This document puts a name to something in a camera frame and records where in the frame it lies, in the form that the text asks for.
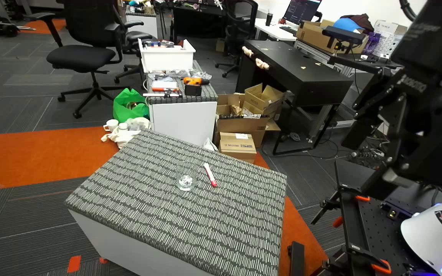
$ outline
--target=white box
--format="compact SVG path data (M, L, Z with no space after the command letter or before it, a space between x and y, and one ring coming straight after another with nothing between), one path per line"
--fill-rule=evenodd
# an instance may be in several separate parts
M374 28L375 33L381 34L379 42L373 51L373 54L376 56L381 56L381 54L391 55L398 42L402 40L405 32L407 32L407 27L384 20L377 20Z
M175 45L167 47L141 47L142 67L144 72L171 71L171 70L192 70L194 47L184 40L184 47Z

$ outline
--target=office chair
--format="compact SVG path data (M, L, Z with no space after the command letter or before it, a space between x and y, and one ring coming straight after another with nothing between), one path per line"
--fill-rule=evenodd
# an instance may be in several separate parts
M236 5L240 3L248 3L251 6L249 18L236 16ZM226 38L224 41L228 48L228 53L236 56L236 61L235 63L216 63L214 66L216 68L219 68L220 65L230 66L222 74L223 77L226 77L229 72L238 70L243 43L254 35L258 4L254 0L230 0L224 1L224 5L228 15L228 26L226 27Z
M66 95L88 93L88 96L80 103L73 112L73 116L81 118L81 109L93 98L98 100L104 96L113 100L106 91L125 89L128 86L99 86L95 73L106 74L107 71L99 70L106 64L115 64L122 61L122 49L120 43L120 18L115 10L116 0L63 0L64 16L67 29L72 38L88 45L63 46L60 36L52 23L53 13L37 13L30 15L32 20L42 20L46 23L59 48L47 55L47 61L56 69L70 69L79 73L91 73L93 84L91 89L77 89L60 93L58 101L65 102Z
M131 64L125 64L124 65L124 72L120 73L118 75L115 76L114 78L114 82L116 84L118 84L120 82L120 78L124 77L124 76L128 76L128 75L132 75L132 74L138 74L140 75L141 78L141 82L143 82L143 76L144 76L144 72L142 69L142 56L141 56L141 50L140 50L140 45L137 42L137 39L141 39L142 41L144 40L156 40L156 37L150 35L149 33L144 33L142 31L127 31L127 29L129 27L132 26L137 26L137 25L144 25L144 23L142 21L128 21L126 23L120 23L122 26L122 29L124 30L125 33L125 38L124 38L124 45L123 45L123 53L124 54L136 54L136 56L139 58L139 64L138 65L131 65Z

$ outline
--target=black desk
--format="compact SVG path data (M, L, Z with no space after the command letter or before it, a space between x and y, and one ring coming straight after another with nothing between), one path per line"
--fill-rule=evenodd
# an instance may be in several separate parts
M339 183L350 187L361 186L374 172L348 161L337 160ZM398 187L386 201L401 202L408 211L422 212L431 206L431 197L434 191L424 192L419 184L411 188ZM437 202L442 202L442 194L437 195ZM344 235L347 244L362 246L375 256L389 262L392 275L399 276L407 271L404 263L412 264L417 268L430 269L410 248L400 234L400 224L403 219L391 220L387 218L387 211L380 208L380 201L371 199L370 202L356 201L350 194L342 194L340 208L344 221ZM350 275L375 276L378 275L368 263L359 261L349 255Z
M174 7L170 40L177 42L179 35L201 38L225 37L227 19L226 11L215 5L201 4L200 11L184 5Z
M290 90L295 95L292 101L286 100L290 105L287 115L281 115L279 118L278 123L286 124L279 126L283 131L280 132L273 153L277 155L314 148L353 81L282 41L247 40L244 45L251 49L254 55L250 58L242 55L236 92L243 93L248 87L263 83L281 91ZM255 64L256 58L268 63L269 69L258 68ZM316 124L317 129L324 124L324 129L319 131L312 147L277 152L280 137L289 131L287 121L293 109L309 106L323 107Z

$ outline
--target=gray carpet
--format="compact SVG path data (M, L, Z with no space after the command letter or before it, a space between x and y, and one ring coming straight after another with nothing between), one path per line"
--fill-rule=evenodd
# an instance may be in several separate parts
M167 16L166 19L167 26L169 26L170 23ZM66 29L63 29L60 35L65 45L78 43L70 37ZM197 50L194 58L203 70L213 75L211 84L216 93L233 93L237 82L237 73L230 73L228 77L223 78L221 77L222 70L214 68L215 61L230 61L220 52L214 50L216 48L216 40L189 38L189 41ZM68 96L65 103L57 101L56 98L60 92L90 87L92 81L89 74L80 74L65 69L53 69L47 63L46 56L56 47L57 45L51 35L46 34L20 33L17 37L13 38L0 37L0 133L94 127L103 125L106 120L112 117L112 102L106 99L102 101L97 99L91 100L82 110L83 117L81 119L75 119L72 116L72 112L84 95ZM121 64L107 65L104 68L109 70L107 75L97 74L99 84L115 85L114 76L122 72L123 64L137 64L137 58L134 55L125 55L124 61ZM140 78L134 75L127 76L121 79L121 84L140 89ZM112 92L112 94L116 95L118 92L119 90ZM297 115L295 115L294 121L298 121ZM295 125L294 129L300 130L298 132L304 138L305 131L300 126ZM342 133L334 131L332 140L338 143L341 137ZM274 140L275 137L267 134L264 146L267 152L272 151ZM294 145L293 142L287 141L281 144L281 150L295 146L301 145ZM341 151L338 156L344 156L347 153ZM321 157L333 157L335 146L325 143L319 145L310 154ZM332 168L332 159L301 156L280 158L265 154L263 154L263 157L271 169L288 175L287 195L300 211L303 219L309 224L311 218L318 211L316 204L326 196L330 196L333 192L335 176ZM47 189L51 185L44 185L42 187ZM32 199L28 205L16 207L15 210L17 211L13 215L5 213L11 212L11 210L2 212L6 204L11 202L11 204L17 204L17 201L9 201L9 197L14 196L14 192L17 191L20 191L20 189L15 188L12 192L11 190L0 190L0 215L6 216L0 218L0 237L72 223L71 220L68 220L67 214L48 215L53 214L52 212L57 212L59 208L63 208L61 203L66 197L64 194L53 195L55 198L46 197L45 200L41 198L40 201ZM21 191L25 194L24 196L28 196L26 189L22 188ZM45 204L53 204L52 208L47 208L49 213L31 214L27 212L28 210L39 209L41 205L44 206ZM338 212L326 214L321 222L314 227L310 226L315 237L321 243L322 248L327 250L327 252L334 250L343 242L342 231L340 229L333 229L331 226L331 221L337 216ZM28 243L25 240L13 240L13 238L10 240L2 239L0 240L0 254L14 253L12 255L12 258L14 258L12 260L16 263L14 269L16 271L23 267L27 269L25 273L22 270L21 274L47 274L48 271L57 269L49 273L49 275L53 275L58 274L58 270L62 268L57 263L61 264L64 259L67 262L70 255L74 254L72 252L76 250L84 250L81 255L91 262L89 266L90 270L93 271L93 262L97 256L86 240L79 239L79 237L83 237L82 234L76 234L76 240L72 237L71 241L66 243L69 248L53 245L54 243L65 243L65 241L59 238L62 232L58 231L72 231L73 227L77 227L72 225L49 229L49 231L57 231L52 234L53 238L45 240L35 239L35 243ZM17 238L23 239L22 236L16 236L14 239ZM74 243L80 247L72 249L71 246ZM44 253L51 254L51 256L40 258L45 255ZM2 262L2 259L0 259L0 269L3 267L1 265ZM34 266L40 267L40 269L32 269ZM116 272L116 269L111 266L109 273L110 275L120 275L121 272Z

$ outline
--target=white desk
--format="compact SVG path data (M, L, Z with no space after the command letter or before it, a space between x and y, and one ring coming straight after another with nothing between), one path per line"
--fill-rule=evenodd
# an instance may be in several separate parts
M256 37L258 38L260 31L267 33L271 37L275 37L281 41L296 41L296 36L281 28L282 24L275 24L272 26L265 26L265 18L255 19L255 28L257 29Z

